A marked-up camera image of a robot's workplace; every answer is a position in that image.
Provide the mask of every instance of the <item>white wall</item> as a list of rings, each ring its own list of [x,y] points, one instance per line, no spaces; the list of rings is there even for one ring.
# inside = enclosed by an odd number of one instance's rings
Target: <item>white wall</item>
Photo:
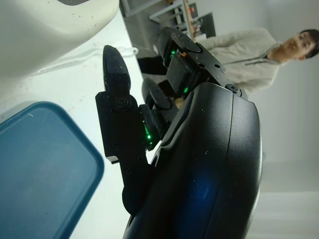
[[[252,27],[269,27],[266,0],[189,0],[199,16],[213,13],[217,35]]]
[[[268,0],[269,31],[281,41],[319,28],[318,0]],[[251,97],[266,153],[249,239],[319,238],[319,57],[290,62]]]

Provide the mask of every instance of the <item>robotic hand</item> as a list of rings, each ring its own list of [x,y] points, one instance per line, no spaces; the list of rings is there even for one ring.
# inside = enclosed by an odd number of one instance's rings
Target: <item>robotic hand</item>
[[[160,33],[167,80],[180,110],[152,80],[130,95],[118,51],[105,46],[105,92],[96,96],[105,155],[120,163],[124,239],[241,239],[259,195],[259,116],[244,91],[200,44],[174,28]],[[151,165],[146,150],[161,144]]]

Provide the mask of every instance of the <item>black pants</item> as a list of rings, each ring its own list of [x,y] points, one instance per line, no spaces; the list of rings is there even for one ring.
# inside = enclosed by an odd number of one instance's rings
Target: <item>black pants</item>
[[[145,57],[138,59],[142,73],[152,75],[166,75],[167,69],[163,66],[163,59],[161,56]]]
[[[152,75],[166,75],[167,73],[166,67],[163,66],[163,59],[161,56],[140,58],[138,59],[138,62],[142,73]],[[160,82],[158,86],[167,97],[173,97],[174,99],[178,98],[178,95],[174,92],[168,80]]]

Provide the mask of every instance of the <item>white container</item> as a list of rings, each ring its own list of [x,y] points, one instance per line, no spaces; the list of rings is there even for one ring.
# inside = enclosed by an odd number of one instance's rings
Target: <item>white container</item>
[[[25,77],[92,38],[119,0],[0,0],[0,80]]]

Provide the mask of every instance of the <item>blue container lid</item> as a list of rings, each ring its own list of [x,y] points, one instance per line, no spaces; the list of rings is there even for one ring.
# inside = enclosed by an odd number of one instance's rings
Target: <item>blue container lid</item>
[[[0,238],[68,238],[98,186],[103,158],[58,105],[0,124]]]

